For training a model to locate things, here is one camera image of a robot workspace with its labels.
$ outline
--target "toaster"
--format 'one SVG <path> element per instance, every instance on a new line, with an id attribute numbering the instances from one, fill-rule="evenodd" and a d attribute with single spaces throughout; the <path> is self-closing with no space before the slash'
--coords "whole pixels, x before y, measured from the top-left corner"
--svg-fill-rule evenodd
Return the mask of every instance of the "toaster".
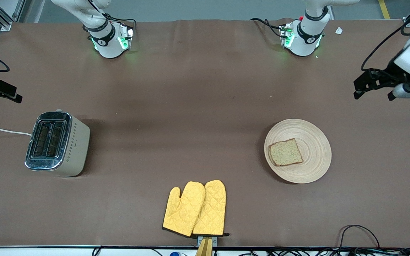
<path id="1" fill-rule="evenodd" d="M 78 175 L 85 164 L 90 128 L 58 109 L 39 116 L 28 145 L 25 166 L 61 177 Z"/>

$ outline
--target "table surface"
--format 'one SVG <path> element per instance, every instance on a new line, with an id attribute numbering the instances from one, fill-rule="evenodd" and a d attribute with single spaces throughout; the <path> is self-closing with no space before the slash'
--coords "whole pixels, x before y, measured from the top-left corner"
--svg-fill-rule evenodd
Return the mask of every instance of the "table surface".
<path id="1" fill-rule="evenodd" d="M 0 36 L 11 68 L 0 79 L 23 102 L 0 99 L 0 128 L 31 132 L 60 108 L 91 138 L 82 175 L 58 178 L 23 165 L 28 136 L 0 132 L 0 245 L 195 244 L 161 230 L 169 191 L 220 179 L 221 246 L 336 246 L 360 224 L 382 246 L 410 247 L 410 99 L 353 99 L 361 62 L 399 25 L 331 21 L 321 46 L 296 57 L 252 21 L 140 23 L 138 51 L 104 59 L 81 24 L 14 24 Z M 405 41 L 394 36 L 368 66 L 384 68 Z M 316 182 L 289 184 L 265 161 L 265 136 L 288 118 L 330 141 Z M 344 245 L 374 242 L 349 230 Z"/>

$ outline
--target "gray floor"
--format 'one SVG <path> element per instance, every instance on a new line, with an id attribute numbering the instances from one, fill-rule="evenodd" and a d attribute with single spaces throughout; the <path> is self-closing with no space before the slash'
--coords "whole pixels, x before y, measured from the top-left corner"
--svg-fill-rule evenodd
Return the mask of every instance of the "gray floor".
<path id="1" fill-rule="evenodd" d="M 410 13 L 410 0 L 385 0 L 392 19 Z M 43 23 L 79 22 L 66 10 L 50 0 L 31 0 L 22 20 Z M 117 18 L 145 21 L 176 21 L 195 19 L 249 20 L 257 17 L 277 20 L 297 18 L 304 14 L 300 0 L 113 0 L 105 12 Z M 337 20 L 383 19 L 378 0 L 360 0 L 352 6 L 334 6 Z"/>

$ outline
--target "quilted fabric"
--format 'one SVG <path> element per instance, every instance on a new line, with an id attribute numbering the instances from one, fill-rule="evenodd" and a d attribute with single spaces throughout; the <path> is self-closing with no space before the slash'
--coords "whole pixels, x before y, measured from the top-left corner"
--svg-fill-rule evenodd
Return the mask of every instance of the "quilted fabric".
<path id="1" fill-rule="evenodd" d="M 220 180 L 205 184 L 205 201 L 195 224 L 197 235 L 223 235 L 226 213 L 226 188 Z"/>
<path id="2" fill-rule="evenodd" d="M 191 236 L 205 199 L 202 183 L 189 181 L 180 197 L 180 189 L 173 188 L 167 201 L 163 229 Z"/>

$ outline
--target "white power cord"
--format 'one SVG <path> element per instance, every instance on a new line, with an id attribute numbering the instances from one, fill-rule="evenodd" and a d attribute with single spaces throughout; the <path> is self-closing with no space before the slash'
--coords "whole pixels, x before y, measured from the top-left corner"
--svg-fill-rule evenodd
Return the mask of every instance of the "white power cord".
<path id="1" fill-rule="evenodd" d="M 28 136 L 31 137 L 31 134 L 30 134 L 30 133 L 14 132 L 14 131 L 9 131 L 9 130 L 5 130 L 5 129 L 0 129 L 0 131 L 5 132 L 5 133 L 23 134 L 23 135 L 28 135 Z"/>

